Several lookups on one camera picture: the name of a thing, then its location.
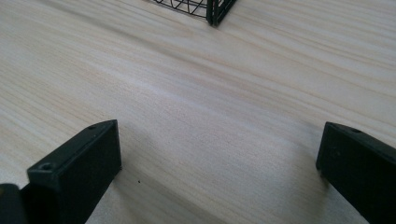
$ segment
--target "wood grain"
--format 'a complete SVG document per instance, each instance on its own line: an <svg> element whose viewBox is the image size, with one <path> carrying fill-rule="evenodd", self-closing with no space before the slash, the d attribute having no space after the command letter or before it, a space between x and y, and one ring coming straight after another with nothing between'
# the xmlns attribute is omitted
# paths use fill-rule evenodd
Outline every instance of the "wood grain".
<svg viewBox="0 0 396 224"><path fill-rule="evenodd" d="M315 169L325 121L396 147L396 2L0 2L0 182L117 119L88 223L365 223Z"/></svg>

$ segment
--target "screw hole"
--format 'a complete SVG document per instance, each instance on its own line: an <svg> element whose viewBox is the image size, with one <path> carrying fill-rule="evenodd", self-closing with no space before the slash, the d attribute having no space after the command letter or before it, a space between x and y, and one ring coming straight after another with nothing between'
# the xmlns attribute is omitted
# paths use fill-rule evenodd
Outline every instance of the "screw hole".
<svg viewBox="0 0 396 224"><path fill-rule="evenodd" d="M41 164L38 168L40 170L50 170L50 169L52 169L52 164L47 162L47 163Z"/></svg>
<svg viewBox="0 0 396 224"><path fill-rule="evenodd" d="M353 133L361 133L361 131L359 131L357 129L350 129L350 131L352 131Z"/></svg>

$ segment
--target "light wood surface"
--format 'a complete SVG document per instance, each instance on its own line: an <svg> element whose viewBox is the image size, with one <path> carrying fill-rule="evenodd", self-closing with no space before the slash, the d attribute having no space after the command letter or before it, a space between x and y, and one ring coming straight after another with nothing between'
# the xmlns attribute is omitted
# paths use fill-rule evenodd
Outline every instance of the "light wood surface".
<svg viewBox="0 0 396 224"><path fill-rule="evenodd" d="M88 223L366 223L315 168L325 121L396 147L396 2L0 1L0 183L117 119Z"/></svg>

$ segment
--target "wire mesh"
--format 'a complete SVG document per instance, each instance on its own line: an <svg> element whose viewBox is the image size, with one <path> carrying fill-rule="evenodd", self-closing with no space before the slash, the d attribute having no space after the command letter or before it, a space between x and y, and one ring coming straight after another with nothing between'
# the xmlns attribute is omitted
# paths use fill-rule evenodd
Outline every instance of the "wire mesh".
<svg viewBox="0 0 396 224"><path fill-rule="evenodd" d="M154 0L176 11L205 18L211 25L219 25L236 0Z"/></svg>

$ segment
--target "black wire basket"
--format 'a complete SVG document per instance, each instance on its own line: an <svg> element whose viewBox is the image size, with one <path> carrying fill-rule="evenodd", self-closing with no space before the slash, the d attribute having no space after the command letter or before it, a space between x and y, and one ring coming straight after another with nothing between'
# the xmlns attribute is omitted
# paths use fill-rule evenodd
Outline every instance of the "black wire basket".
<svg viewBox="0 0 396 224"><path fill-rule="evenodd" d="M204 18L218 26L236 0L154 0L177 11Z"/></svg>

